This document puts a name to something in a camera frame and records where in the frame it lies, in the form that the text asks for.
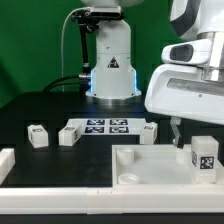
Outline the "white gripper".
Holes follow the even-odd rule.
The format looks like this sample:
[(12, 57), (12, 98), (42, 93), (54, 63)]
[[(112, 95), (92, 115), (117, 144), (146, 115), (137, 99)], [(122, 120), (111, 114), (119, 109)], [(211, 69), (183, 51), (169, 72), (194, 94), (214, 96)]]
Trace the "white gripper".
[(162, 51), (164, 64), (151, 77), (145, 107), (173, 116), (173, 144), (179, 149), (184, 147), (180, 118), (224, 125), (224, 85), (205, 79), (206, 64), (220, 56), (221, 48), (209, 39), (168, 45)]

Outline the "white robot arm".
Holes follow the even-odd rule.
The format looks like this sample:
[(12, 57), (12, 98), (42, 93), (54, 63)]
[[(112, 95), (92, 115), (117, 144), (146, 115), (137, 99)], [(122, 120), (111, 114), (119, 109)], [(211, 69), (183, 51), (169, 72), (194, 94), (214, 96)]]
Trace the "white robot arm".
[[(131, 0), (82, 0), (89, 29), (96, 29), (96, 65), (86, 96), (100, 103), (141, 95), (131, 65), (131, 29), (121, 9)], [(224, 125), (224, 0), (173, 0), (169, 18), (183, 41), (163, 48), (150, 77), (145, 108), (182, 119)]]

